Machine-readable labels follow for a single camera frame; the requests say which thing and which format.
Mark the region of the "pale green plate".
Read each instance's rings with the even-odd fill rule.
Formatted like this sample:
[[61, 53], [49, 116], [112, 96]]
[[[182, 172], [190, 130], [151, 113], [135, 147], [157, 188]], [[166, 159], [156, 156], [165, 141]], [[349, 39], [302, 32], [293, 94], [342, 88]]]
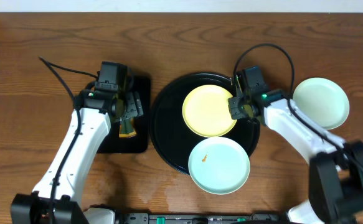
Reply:
[[341, 126], [349, 116], [350, 104], [344, 90], [326, 78], [309, 78], [293, 93], [298, 108], [324, 129]]

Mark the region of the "green and yellow sponge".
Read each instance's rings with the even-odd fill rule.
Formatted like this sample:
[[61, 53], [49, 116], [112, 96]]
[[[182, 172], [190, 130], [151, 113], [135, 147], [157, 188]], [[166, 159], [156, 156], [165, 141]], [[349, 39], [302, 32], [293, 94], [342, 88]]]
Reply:
[[120, 122], [119, 138], [131, 138], [137, 135], [134, 119], [124, 119]]

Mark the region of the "yellow plate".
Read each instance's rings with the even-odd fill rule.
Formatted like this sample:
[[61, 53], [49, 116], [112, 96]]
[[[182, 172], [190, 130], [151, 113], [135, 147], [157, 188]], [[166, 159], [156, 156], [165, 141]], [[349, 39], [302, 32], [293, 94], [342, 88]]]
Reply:
[[231, 92], [221, 86], [198, 86], [187, 94], [182, 104], [185, 124], [193, 133], [206, 138], [227, 134], [237, 123], [229, 111], [231, 97]]

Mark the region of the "light blue plate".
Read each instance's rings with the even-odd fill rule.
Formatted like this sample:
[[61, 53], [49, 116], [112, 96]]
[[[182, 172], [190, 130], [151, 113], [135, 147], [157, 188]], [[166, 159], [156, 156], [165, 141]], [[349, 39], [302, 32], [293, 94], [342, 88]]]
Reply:
[[207, 138], [191, 151], [189, 175], [202, 190], [215, 195], [240, 189], [250, 174], [250, 160], [244, 148], [224, 137]]

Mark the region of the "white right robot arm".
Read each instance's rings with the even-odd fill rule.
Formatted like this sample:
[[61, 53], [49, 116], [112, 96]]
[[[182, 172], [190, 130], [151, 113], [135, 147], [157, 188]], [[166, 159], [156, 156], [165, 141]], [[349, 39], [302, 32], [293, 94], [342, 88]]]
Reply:
[[363, 210], [363, 143], [348, 144], [304, 115], [281, 90], [238, 90], [217, 85], [186, 93], [162, 92], [151, 111], [151, 140], [160, 156], [185, 168], [202, 190], [237, 191], [250, 173], [253, 148], [266, 126], [288, 141], [310, 168], [309, 204], [323, 222]]

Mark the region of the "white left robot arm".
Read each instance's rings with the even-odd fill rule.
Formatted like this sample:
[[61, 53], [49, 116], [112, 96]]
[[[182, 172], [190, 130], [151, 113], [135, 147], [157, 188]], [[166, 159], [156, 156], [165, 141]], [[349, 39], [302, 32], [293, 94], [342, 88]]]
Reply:
[[114, 209], [103, 205], [82, 211], [87, 175], [113, 123], [143, 114], [139, 93], [120, 88], [84, 89], [65, 138], [49, 169], [31, 194], [11, 203], [13, 223], [119, 223]]

